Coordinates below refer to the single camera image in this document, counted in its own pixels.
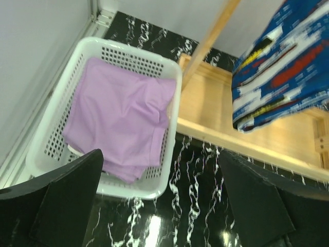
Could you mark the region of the purple trousers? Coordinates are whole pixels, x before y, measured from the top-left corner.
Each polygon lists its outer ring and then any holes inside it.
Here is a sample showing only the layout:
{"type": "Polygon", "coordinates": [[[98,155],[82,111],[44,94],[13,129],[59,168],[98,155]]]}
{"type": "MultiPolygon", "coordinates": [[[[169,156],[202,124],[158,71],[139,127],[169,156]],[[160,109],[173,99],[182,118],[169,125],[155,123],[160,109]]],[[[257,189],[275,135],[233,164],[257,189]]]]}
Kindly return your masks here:
{"type": "Polygon", "coordinates": [[[100,149],[103,170],[126,183],[160,165],[176,82],[141,75],[90,58],[75,90],[63,136],[86,154],[100,149]]]}

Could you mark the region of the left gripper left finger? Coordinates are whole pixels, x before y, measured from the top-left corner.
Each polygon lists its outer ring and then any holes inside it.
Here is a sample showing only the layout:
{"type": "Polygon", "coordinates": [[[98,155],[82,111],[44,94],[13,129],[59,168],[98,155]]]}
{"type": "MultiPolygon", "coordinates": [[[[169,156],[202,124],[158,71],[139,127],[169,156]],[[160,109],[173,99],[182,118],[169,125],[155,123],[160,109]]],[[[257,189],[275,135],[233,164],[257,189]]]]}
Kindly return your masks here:
{"type": "Polygon", "coordinates": [[[96,149],[1,189],[1,246],[82,246],[102,165],[96,149]]]}

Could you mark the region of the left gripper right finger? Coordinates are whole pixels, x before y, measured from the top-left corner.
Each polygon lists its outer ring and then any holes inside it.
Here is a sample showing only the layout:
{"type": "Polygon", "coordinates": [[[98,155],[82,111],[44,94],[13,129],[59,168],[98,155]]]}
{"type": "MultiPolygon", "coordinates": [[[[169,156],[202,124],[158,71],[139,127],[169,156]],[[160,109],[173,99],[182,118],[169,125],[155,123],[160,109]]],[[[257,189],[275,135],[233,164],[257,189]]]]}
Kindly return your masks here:
{"type": "Polygon", "coordinates": [[[226,150],[220,167],[243,246],[328,246],[328,191],[226,150]]]}

